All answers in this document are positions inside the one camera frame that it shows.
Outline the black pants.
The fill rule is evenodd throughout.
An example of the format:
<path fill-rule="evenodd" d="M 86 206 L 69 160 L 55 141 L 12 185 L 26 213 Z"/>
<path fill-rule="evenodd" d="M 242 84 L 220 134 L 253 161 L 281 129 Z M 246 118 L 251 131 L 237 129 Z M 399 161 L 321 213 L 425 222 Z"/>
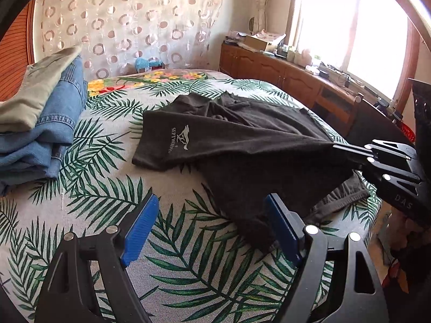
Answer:
<path fill-rule="evenodd" d="M 217 207 L 263 252 L 275 243 L 267 195 L 279 195 L 310 224 L 369 196 L 306 109 L 230 93 L 216 99 L 192 93 L 145 112 L 132 162 L 155 171 L 195 167 Z"/>

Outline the long wooden sideboard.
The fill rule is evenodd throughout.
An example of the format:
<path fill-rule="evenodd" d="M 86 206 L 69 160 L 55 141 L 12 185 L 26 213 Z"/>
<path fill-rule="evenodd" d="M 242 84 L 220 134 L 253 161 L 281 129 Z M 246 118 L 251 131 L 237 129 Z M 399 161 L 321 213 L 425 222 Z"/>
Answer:
<path fill-rule="evenodd" d="M 358 114 L 392 121 L 372 105 L 365 110 L 355 109 L 356 95 L 344 87 L 280 58 L 252 52 L 236 44 L 221 44 L 219 71 L 235 79 L 257 79 L 275 85 L 333 126 L 347 125 Z"/>

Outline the palm leaf bed sheet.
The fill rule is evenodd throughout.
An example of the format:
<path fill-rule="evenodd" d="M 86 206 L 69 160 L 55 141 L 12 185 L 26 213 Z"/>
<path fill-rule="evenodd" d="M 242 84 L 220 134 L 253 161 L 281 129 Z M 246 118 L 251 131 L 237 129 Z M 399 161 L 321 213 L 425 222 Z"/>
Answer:
<path fill-rule="evenodd" d="M 196 168 L 156 172 L 132 162 L 144 113 L 191 93 L 303 106 L 255 79 L 165 82 L 87 97 L 58 177 L 1 195 L 2 322 L 34 321 L 65 234 L 92 236 L 117 225 L 148 194 L 158 196 L 158 217 L 128 275 L 152 321 L 267 322 L 275 316 L 294 266 L 279 251 L 263 254 L 248 245 Z"/>

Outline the blue folded jeans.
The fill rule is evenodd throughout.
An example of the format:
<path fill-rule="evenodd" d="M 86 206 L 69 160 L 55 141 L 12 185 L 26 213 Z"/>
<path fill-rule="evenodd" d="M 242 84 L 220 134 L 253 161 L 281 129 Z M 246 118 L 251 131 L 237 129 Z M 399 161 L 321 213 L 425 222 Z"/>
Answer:
<path fill-rule="evenodd" d="M 75 126 L 85 109 L 88 83 L 83 77 L 82 58 L 61 73 L 35 128 L 1 135 L 1 195 L 11 187 L 58 177 Z"/>

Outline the cardboard box on sideboard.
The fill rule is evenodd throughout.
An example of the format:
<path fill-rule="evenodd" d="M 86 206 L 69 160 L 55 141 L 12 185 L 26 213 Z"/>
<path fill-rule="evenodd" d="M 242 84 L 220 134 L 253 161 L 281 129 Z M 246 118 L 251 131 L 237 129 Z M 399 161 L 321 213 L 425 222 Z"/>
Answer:
<path fill-rule="evenodd" d="M 257 51 L 272 52 L 278 48 L 285 37 L 285 34 L 258 33 L 252 36 L 247 35 L 243 44 Z"/>

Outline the beige folded pants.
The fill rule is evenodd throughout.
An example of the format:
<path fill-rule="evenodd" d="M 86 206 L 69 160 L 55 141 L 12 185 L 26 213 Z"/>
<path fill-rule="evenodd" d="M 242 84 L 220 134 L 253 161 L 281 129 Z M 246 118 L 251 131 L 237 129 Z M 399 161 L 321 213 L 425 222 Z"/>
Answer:
<path fill-rule="evenodd" d="M 26 68 L 18 92 L 1 103 L 1 132 L 25 132 L 37 124 L 62 72 L 81 53 L 76 44 L 49 55 Z"/>

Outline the floral pink blanket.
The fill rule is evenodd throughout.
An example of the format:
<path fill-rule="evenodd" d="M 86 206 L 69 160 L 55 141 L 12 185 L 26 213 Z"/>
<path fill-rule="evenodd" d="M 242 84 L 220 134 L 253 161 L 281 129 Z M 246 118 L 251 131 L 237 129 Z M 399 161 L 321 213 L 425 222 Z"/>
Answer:
<path fill-rule="evenodd" d="M 88 83 L 88 97 L 144 85 L 197 79 L 231 79 L 231 77 L 222 72 L 207 69 L 156 69 L 151 72 L 92 80 Z"/>

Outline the blue tissue pack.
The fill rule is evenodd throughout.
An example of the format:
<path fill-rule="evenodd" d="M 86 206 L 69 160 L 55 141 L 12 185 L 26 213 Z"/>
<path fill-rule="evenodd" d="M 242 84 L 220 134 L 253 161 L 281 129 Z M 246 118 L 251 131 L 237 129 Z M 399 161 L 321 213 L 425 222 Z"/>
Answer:
<path fill-rule="evenodd" d="M 135 61 L 135 69 L 137 73 L 143 73 L 143 72 L 152 72 L 156 71 L 158 69 L 164 69 L 165 65 L 162 61 L 160 61 L 158 58 L 141 58 L 139 57 Z"/>

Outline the circle pattern sheer curtain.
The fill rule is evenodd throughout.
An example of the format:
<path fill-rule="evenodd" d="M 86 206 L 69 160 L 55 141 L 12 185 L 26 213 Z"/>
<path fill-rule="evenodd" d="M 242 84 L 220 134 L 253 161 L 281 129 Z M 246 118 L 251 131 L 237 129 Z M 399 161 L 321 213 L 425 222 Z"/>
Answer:
<path fill-rule="evenodd" d="M 207 69 L 223 0 L 36 0 L 34 57 L 81 44 L 87 80 L 133 74 L 142 58 Z"/>

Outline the window with wooden frame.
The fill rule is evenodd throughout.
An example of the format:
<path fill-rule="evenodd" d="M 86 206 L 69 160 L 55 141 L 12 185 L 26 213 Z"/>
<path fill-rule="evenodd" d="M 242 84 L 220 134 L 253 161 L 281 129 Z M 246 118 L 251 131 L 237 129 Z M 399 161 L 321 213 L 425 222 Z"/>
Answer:
<path fill-rule="evenodd" d="M 416 73 L 419 33 L 396 0 L 291 0 L 289 45 L 401 107 Z"/>

